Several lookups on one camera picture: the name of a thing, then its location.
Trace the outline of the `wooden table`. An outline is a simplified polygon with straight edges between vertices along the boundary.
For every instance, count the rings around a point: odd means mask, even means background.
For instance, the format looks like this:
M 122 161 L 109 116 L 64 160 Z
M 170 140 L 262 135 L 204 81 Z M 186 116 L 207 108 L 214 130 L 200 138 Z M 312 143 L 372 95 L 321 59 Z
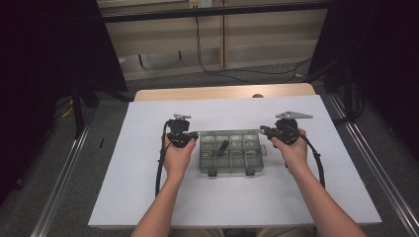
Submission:
M 315 91 L 308 83 L 151 89 L 138 91 L 135 94 L 134 101 L 252 98 L 254 94 L 261 94 L 264 98 L 273 98 L 311 96 L 315 94 Z

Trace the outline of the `white wall outlet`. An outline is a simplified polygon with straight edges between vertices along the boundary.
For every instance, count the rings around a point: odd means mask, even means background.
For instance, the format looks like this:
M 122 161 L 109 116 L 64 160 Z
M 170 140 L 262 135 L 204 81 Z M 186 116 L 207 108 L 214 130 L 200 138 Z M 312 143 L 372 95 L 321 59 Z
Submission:
M 212 0 L 189 0 L 189 5 L 191 9 L 210 8 Z

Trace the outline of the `clear grey compartment storage box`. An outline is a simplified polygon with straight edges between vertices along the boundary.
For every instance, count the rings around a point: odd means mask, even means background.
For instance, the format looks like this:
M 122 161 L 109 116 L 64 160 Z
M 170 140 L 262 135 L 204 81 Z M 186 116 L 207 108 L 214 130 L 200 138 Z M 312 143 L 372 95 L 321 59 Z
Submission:
M 200 171 L 209 177 L 240 174 L 254 176 L 264 168 L 262 145 L 257 129 L 199 131 Z M 223 156 L 217 151 L 229 144 Z

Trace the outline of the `black horizontal beam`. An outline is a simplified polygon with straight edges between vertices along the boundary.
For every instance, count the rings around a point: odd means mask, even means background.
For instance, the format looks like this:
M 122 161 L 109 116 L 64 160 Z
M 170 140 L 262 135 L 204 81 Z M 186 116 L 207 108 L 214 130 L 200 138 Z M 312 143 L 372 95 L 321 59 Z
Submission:
M 259 14 L 272 12 L 290 12 L 305 10 L 328 9 L 333 5 L 332 0 L 318 0 L 313 2 L 294 2 L 280 4 L 247 5 L 231 7 L 211 7 L 201 9 L 181 9 L 143 13 L 106 14 L 101 20 L 104 23 L 137 22 L 151 20 L 212 17 L 227 15 Z

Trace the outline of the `person's right hand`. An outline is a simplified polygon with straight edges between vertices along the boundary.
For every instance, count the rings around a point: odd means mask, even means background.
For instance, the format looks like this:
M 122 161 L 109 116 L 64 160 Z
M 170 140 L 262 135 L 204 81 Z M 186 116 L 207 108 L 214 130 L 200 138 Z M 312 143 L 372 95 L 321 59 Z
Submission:
M 271 141 L 280 150 L 290 174 L 295 179 L 310 173 L 307 164 L 307 144 L 301 137 L 293 145 L 286 145 L 276 137 L 273 137 Z

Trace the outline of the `person's left hand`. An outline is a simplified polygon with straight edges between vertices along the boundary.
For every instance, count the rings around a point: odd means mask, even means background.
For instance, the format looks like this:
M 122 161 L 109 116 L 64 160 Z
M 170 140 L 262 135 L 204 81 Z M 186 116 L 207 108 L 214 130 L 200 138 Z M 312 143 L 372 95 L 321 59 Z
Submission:
M 196 140 L 191 139 L 184 148 L 174 146 L 165 136 L 164 168 L 167 179 L 171 181 L 182 181 L 185 172 L 190 164 L 192 151 L 196 147 Z

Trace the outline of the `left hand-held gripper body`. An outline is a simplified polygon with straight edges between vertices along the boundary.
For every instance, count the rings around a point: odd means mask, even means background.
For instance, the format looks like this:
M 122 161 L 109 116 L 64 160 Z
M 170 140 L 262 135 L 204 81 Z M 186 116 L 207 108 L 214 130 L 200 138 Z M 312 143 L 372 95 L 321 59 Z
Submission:
M 168 126 L 170 127 L 168 138 L 175 147 L 184 148 L 191 140 L 188 133 L 189 118 L 190 116 L 174 114 L 174 118 L 168 120 Z

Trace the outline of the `metal floor rail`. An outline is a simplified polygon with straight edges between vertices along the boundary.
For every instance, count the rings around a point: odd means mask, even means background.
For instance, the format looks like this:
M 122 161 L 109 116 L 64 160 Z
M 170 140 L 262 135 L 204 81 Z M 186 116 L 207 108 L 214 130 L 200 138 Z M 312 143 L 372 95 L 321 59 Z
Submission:
M 57 178 L 57 181 L 55 182 L 52 192 L 47 200 L 47 203 L 42 209 L 42 213 L 30 237 L 47 237 L 49 228 L 63 199 L 65 189 L 68 185 L 72 171 L 77 163 L 80 152 L 84 146 L 89 130 L 90 126 L 86 125 L 82 129 L 79 136 L 74 140 L 71 150 L 67 155 L 65 163 Z
M 349 120 L 336 93 L 324 103 L 381 218 L 367 234 L 419 237 L 419 162 L 371 105 Z

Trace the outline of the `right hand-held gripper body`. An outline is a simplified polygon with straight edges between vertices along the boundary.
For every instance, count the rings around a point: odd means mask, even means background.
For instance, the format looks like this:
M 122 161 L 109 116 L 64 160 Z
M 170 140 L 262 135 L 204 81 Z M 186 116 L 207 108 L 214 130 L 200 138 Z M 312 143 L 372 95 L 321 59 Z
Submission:
M 277 137 L 286 145 L 294 144 L 298 137 L 297 119 L 312 119 L 312 115 L 287 111 L 276 115 L 275 122 Z

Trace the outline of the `beige wall cabinet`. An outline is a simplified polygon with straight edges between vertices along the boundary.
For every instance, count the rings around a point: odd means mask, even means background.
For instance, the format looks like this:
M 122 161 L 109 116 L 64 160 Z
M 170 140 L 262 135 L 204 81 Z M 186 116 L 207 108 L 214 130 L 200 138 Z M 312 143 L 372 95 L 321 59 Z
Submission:
M 314 0 L 212 0 L 211 7 Z M 191 9 L 189 0 L 97 0 L 103 15 Z M 106 24 L 127 81 L 202 69 L 288 63 L 313 55 L 327 11 L 305 10 Z

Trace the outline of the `black curtain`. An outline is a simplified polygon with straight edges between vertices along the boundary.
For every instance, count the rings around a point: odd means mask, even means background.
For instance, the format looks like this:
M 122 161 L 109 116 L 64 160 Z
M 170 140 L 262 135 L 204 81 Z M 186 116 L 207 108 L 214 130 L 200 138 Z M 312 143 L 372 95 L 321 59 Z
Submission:
M 124 91 L 97 0 L 0 0 L 0 204 L 36 157 L 55 103 Z
M 332 61 L 419 160 L 419 0 L 332 0 L 309 71 Z

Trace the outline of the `black metal stand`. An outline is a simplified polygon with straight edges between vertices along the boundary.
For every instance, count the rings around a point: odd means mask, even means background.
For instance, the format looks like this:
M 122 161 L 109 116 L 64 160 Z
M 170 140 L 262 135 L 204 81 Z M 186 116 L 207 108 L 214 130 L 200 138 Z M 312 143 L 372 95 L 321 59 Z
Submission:
M 88 108 L 97 108 L 99 99 L 95 94 L 94 84 L 90 80 L 74 80 L 71 87 L 71 98 L 75 117 L 75 138 L 78 139 L 84 129 L 82 102 Z

